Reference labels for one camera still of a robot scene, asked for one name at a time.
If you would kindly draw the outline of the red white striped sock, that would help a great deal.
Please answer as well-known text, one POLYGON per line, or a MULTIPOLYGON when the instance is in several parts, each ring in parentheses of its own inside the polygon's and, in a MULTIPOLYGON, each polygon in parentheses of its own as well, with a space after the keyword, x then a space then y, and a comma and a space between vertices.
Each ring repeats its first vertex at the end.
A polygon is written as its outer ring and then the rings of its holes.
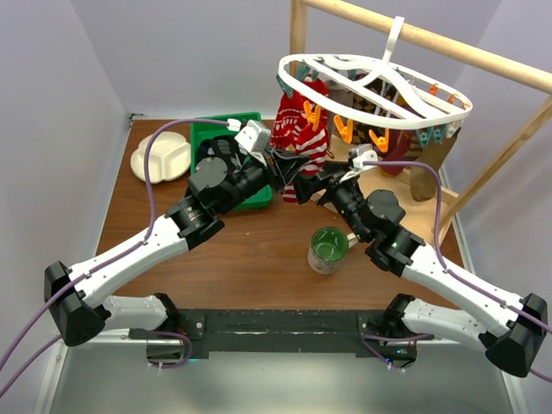
POLYGON ((299 174, 314 176, 322 171, 329 149, 327 126, 321 123, 314 129, 309 123, 296 125, 284 133, 278 144, 283 149, 292 147, 295 154, 307 155, 310 161, 299 170, 299 174))

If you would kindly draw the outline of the red white patterned sock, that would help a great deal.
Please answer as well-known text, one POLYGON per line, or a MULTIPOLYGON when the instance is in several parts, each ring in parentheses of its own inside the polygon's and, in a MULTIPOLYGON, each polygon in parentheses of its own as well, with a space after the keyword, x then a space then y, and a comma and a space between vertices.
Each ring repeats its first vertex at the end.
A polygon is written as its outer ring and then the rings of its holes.
MULTIPOLYGON (((291 97, 288 97, 286 94, 282 96, 273 124, 271 136, 271 145, 273 147, 283 149, 279 147, 278 142, 284 133, 293 129, 296 125, 304 125, 307 123, 303 109, 303 102, 305 100, 308 100, 312 105, 315 104, 296 91, 293 92, 291 97)), ((320 124, 321 123, 327 126, 327 110, 325 109, 322 109, 320 124)))

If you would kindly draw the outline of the white round clip hanger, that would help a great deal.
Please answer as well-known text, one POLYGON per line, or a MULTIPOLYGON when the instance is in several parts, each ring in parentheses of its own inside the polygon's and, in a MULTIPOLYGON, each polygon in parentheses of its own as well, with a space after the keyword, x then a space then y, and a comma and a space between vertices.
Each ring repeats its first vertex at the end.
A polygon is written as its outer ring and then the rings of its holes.
POLYGON ((473 104, 454 87, 391 62, 405 19, 394 18, 380 59, 355 54, 295 53, 280 59, 277 80, 314 104, 366 125, 400 130, 458 125, 473 104), (325 96, 290 74, 291 65, 306 63, 328 80, 365 98, 384 114, 355 110, 325 96))

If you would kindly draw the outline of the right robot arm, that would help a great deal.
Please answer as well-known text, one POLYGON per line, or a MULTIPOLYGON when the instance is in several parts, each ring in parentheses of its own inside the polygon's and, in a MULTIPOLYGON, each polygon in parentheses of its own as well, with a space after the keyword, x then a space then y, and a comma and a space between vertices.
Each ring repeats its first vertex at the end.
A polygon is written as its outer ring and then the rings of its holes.
POLYGON ((315 175, 299 174, 293 186, 301 204, 321 192, 318 202, 333 205, 357 241, 367 244, 365 252, 376 267, 425 286, 456 306, 440 308, 414 298, 394 303, 384 318, 386 333, 396 339, 411 332, 415 340, 444 337, 483 351, 508 374, 524 378, 533 373, 536 355, 551 332, 547 302, 480 279, 445 259, 436 243, 428 244, 402 226, 405 210, 392 191, 361 191, 359 177, 372 165, 331 161, 315 175))

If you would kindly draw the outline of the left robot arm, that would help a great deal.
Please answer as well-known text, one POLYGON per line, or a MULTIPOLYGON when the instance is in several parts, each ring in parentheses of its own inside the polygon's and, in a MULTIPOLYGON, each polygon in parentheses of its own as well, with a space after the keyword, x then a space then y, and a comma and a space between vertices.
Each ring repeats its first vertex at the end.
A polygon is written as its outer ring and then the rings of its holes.
POLYGON ((165 294, 115 298, 113 292, 157 264, 184 254, 220 231, 222 215, 259 190, 282 191, 306 164, 305 155, 268 148, 239 168, 211 156, 190 176, 185 195, 148 228, 107 252, 66 266, 56 261, 45 270, 44 301, 63 342, 75 347, 108 329, 151 330, 173 336, 179 318, 165 294))

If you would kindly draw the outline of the green plastic bin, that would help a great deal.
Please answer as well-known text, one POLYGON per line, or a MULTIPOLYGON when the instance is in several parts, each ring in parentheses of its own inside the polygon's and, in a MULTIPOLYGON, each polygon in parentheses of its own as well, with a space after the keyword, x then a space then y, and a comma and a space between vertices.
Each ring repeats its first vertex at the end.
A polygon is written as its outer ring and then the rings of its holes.
MULTIPOLYGON (((190 129, 191 174, 197 171, 198 163, 209 156, 222 158, 236 171, 243 166, 248 159, 248 153, 239 148, 234 139, 235 135, 235 131, 230 131, 223 125, 194 122, 190 129)), ((272 189, 267 185, 246 199, 236 209, 263 209, 270 204, 272 199, 272 189)))

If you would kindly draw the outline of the orange clothes peg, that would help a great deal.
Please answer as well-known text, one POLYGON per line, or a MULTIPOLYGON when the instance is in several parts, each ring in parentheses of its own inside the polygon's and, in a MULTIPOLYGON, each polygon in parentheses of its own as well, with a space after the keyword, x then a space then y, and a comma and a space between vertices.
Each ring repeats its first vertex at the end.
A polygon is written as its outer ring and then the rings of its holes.
POLYGON ((354 121, 350 118, 343 121, 339 115, 334 115, 333 121, 341 139, 345 143, 350 144, 353 140, 354 121))
POLYGON ((384 129, 384 133, 382 135, 378 135, 373 129, 369 129, 368 134, 374 146, 378 148, 381 153, 385 154, 389 149, 389 129, 384 129))
POLYGON ((322 108, 318 104, 312 105, 308 100, 303 102, 305 119, 314 132, 318 130, 322 108))

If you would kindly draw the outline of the black sock in bin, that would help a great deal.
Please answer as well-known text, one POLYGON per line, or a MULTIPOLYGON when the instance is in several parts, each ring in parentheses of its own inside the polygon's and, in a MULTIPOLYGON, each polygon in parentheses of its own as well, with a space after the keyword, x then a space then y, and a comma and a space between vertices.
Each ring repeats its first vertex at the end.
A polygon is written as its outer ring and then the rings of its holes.
POLYGON ((209 157, 223 160, 232 171, 240 168, 244 159, 233 135, 220 135, 215 138, 203 140, 196 149, 196 165, 209 157))

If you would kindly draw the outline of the green enamel mug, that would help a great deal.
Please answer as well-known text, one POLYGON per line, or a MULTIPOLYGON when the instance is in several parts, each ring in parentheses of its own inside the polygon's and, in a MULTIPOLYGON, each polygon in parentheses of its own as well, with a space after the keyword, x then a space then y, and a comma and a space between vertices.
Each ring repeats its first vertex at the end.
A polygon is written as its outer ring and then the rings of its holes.
POLYGON ((341 267, 348 251, 358 242, 355 233, 341 231, 335 227, 322 227, 310 239, 307 260, 316 273, 330 275, 341 267))

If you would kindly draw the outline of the maroon sock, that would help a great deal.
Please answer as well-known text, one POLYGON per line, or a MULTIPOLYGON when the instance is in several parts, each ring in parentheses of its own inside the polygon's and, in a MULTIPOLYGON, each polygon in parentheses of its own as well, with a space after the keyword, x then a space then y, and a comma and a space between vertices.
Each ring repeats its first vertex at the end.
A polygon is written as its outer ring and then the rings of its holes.
MULTIPOLYGON (((411 144, 411 135, 407 131, 390 132, 388 151, 382 155, 383 161, 402 161, 411 144)), ((380 166, 379 172, 384 177, 396 177, 403 171, 402 166, 380 166)))

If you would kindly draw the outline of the wooden rack base tray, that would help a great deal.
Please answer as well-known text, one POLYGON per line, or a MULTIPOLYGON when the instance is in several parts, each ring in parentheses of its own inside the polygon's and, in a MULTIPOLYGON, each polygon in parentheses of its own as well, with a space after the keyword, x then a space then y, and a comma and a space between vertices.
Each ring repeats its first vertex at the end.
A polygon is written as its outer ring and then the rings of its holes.
MULTIPOLYGON (((330 141, 330 152, 334 155, 334 159, 327 158, 327 160, 347 161, 348 151, 351 147, 341 137, 333 135, 330 141)), ((401 225, 435 246, 436 195, 427 201, 414 200, 411 195, 410 173, 411 169, 406 167, 398 176, 387 177, 380 172, 378 167, 373 167, 359 177, 358 185, 364 198, 375 190, 392 191, 398 199, 399 205, 405 210, 405 217, 401 220, 401 225)), ((448 210, 449 205, 456 200, 457 196, 455 192, 442 187, 441 214, 448 210)), ((450 227, 451 220, 441 224, 440 244, 450 227)))

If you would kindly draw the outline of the white divided plate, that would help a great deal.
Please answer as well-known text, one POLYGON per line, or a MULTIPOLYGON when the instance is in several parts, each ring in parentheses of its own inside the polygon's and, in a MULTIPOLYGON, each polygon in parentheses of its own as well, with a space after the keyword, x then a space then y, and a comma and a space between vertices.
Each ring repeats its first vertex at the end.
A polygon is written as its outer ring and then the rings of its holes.
MULTIPOLYGON (((144 159, 151 135, 145 137, 130 157, 132 173, 145 180, 144 159)), ((159 135, 151 147, 148 171, 151 184, 173 181, 183 176, 191 166, 191 144, 177 132, 166 131, 159 135)))

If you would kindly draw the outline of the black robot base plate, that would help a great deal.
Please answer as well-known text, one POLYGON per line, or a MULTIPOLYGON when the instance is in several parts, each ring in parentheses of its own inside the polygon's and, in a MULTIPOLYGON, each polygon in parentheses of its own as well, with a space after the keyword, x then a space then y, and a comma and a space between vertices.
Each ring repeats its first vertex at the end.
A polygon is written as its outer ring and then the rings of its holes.
POLYGON ((193 359, 215 352, 341 353, 371 357, 363 336, 412 336, 383 310, 199 310, 184 309, 180 322, 192 342, 193 359))

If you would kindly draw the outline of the aluminium frame rail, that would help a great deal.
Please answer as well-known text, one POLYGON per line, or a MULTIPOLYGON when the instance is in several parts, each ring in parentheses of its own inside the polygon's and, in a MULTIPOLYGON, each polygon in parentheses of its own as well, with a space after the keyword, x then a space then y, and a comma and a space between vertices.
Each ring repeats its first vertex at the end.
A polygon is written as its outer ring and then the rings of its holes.
POLYGON ((189 364, 182 333, 108 330, 84 345, 54 345, 34 413, 152 413, 157 381, 189 364))

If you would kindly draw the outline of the wooden rack frame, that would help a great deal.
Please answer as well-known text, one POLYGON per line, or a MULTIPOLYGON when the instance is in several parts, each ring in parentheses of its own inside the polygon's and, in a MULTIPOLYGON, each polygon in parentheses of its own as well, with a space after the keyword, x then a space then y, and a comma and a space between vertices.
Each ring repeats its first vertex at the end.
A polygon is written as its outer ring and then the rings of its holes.
MULTIPOLYGON (((307 9, 314 8, 346 21, 386 33, 391 30, 392 19, 360 6, 344 1, 292 1, 290 23, 290 52, 302 53, 305 50, 307 9)), ((521 85, 542 92, 551 92, 551 74, 506 57, 489 53, 477 47, 449 39, 423 28, 405 24, 398 37, 411 44, 423 47, 440 55, 458 60, 469 66, 479 68, 507 78, 521 85)), ((443 238, 456 213, 493 177, 493 175, 551 118, 551 98, 531 115, 518 132, 495 155, 467 188, 456 197, 442 216, 440 227, 434 234, 443 238)))

